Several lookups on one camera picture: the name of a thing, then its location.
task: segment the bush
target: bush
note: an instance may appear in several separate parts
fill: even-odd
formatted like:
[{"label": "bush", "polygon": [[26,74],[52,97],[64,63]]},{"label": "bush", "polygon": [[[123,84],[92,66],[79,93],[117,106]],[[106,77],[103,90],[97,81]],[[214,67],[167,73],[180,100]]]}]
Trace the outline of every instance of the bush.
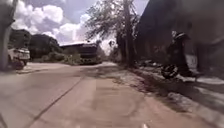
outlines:
[{"label": "bush", "polygon": [[66,56],[63,63],[69,64],[69,65],[78,65],[79,61],[80,61],[79,55],[75,54],[75,55]]},{"label": "bush", "polygon": [[62,53],[57,53],[57,52],[51,52],[49,55],[49,61],[51,62],[60,62],[65,59],[65,55]]}]

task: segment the blue sky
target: blue sky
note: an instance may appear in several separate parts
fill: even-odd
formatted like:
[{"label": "blue sky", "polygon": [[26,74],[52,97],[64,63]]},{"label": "blue sky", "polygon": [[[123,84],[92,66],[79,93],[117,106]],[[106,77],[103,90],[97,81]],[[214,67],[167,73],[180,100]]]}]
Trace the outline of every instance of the blue sky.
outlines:
[{"label": "blue sky", "polygon": [[[86,10],[97,0],[19,0],[13,28],[56,38],[59,44],[85,40]],[[134,0],[142,14],[149,0]]]}]

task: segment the asphalt road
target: asphalt road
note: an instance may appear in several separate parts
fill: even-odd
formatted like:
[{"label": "asphalt road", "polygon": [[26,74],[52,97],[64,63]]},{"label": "asphalt road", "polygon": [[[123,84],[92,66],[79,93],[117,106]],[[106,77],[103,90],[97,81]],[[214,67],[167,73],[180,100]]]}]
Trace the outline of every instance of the asphalt road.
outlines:
[{"label": "asphalt road", "polygon": [[120,75],[112,63],[48,66],[0,76],[0,128],[209,128],[192,114],[102,77],[112,70]]}]

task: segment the crack in road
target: crack in road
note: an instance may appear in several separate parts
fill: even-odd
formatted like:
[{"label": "crack in road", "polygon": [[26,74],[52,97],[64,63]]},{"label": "crack in road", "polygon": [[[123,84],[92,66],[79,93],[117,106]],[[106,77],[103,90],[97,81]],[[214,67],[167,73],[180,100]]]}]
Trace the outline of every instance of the crack in road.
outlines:
[{"label": "crack in road", "polygon": [[64,96],[66,96],[69,92],[71,92],[85,77],[81,77],[70,89],[60,95],[57,99],[55,99],[51,104],[49,104],[46,108],[44,108],[38,115],[34,117],[34,119],[28,123],[24,128],[30,128],[37,120],[41,118],[51,107],[53,107],[59,100],[61,100]]}]

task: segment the wall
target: wall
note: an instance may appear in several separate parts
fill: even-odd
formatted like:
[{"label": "wall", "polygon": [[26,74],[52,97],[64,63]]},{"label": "wall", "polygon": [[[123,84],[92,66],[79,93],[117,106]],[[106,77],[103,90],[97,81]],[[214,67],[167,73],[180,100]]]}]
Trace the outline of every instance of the wall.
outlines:
[{"label": "wall", "polygon": [[171,30],[190,35],[186,54],[197,56],[202,72],[224,72],[224,1],[222,0],[150,0],[143,13],[136,41],[140,56],[162,62],[154,47],[171,43]]}]

